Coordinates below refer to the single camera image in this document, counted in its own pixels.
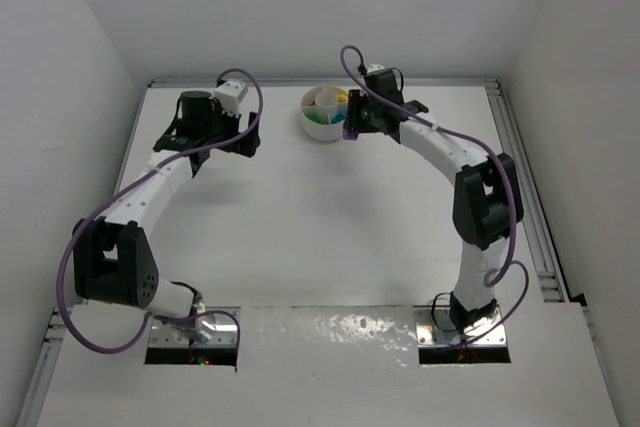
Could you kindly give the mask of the teal lego brick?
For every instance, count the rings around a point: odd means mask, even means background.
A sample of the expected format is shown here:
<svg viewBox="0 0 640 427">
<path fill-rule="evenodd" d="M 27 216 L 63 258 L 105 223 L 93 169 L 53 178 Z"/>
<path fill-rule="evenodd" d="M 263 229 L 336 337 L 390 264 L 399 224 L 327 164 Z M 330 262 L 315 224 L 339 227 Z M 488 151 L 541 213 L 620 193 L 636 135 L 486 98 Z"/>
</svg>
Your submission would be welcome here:
<svg viewBox="0 0 640 427">
<path fill-rule="evenodd" d="M 333 117 L 330 121 L 331 124 L 339 124 L 345 120 L 345 115 L 342 113 L 338 113 L 335 117 Z"/>
</svg>

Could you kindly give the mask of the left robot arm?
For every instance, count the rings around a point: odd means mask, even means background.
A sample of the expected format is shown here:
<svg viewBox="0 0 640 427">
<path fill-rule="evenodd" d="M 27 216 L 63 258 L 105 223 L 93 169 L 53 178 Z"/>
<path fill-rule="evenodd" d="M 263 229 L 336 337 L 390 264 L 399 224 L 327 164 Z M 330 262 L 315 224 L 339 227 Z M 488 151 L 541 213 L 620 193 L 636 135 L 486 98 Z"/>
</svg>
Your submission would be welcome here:
<svg viewBox="0 0 640 427">
<path fill-rule="evenodd" d="M 260 144 L 257 115 L 240 129 L 247 86 L 229 80 L 213 91 L 180 94 L 174 117 L 156 140 L 129 190 L 92 220 L 73 249 L 74 287 L 86 300 L 185 318 L 199 302 L 195 288 L 161 277 L 149 237 L 171 199 L 209 159 L 212 149 L 252 157 Z"/>
</svg>

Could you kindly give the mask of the purple arch lego brick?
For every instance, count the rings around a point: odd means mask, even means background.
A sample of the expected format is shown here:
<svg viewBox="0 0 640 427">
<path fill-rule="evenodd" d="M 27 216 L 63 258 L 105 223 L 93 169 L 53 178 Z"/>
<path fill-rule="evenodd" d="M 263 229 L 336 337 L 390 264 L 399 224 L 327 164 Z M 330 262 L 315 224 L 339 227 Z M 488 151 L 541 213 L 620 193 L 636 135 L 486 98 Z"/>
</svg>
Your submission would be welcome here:
<svg viewBox="0 0 640 427">
<path fill-rule="evenodd" d="M 343 139 L 349 141 L 356 141 L 359 137 L 359 133 L 357 131 L 351 131 L 348 129 L 343 130 Z"/>
</svg>

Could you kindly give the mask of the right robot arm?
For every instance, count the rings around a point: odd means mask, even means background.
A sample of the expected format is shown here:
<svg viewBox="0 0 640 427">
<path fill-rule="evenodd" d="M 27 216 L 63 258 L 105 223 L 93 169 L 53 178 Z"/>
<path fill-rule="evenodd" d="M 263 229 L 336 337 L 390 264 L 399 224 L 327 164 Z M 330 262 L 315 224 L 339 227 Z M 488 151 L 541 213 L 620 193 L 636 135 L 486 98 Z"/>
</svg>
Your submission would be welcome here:
<svg viewBox="0 0 640 427">
<path fill-rule="evenodd" d="M 453 187 L 452 220 L 462 253 L 449 318 L 462 334 L 497 305 L 488 282 L 511 255 L 508 241 L 524 215 L 515 163 L 505 153 L 492 158 L 482 146 L 445 133 L 428 107 L 404 100 L 393 68 L 360 66 L 358 73 L 366 88 L 348 94 L 343 137 L 384 134 L 423 157 Z"/>
</svg>

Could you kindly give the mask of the green lego plate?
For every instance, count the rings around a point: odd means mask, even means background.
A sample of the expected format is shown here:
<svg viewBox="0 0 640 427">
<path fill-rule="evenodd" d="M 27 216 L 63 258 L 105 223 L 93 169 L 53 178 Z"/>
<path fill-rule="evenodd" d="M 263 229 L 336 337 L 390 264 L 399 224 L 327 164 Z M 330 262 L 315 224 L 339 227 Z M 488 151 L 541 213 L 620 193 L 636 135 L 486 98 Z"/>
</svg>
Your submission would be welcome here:
<svg viewBox="0 0 640 427">
<path fill-rule="evenodd" d="M 319 119 L 317 116 L 314 116 L 314 115 L 312 115 L 312 116 L 307 116 L 307 119 L 308 119 L 310 122 L 313 122 L 313 123 L 316 123 L 316 124 L 326 125 L 326 121 L 325 121 L 325 120 L 323 120 L 323 119 Z"/>
</svg>

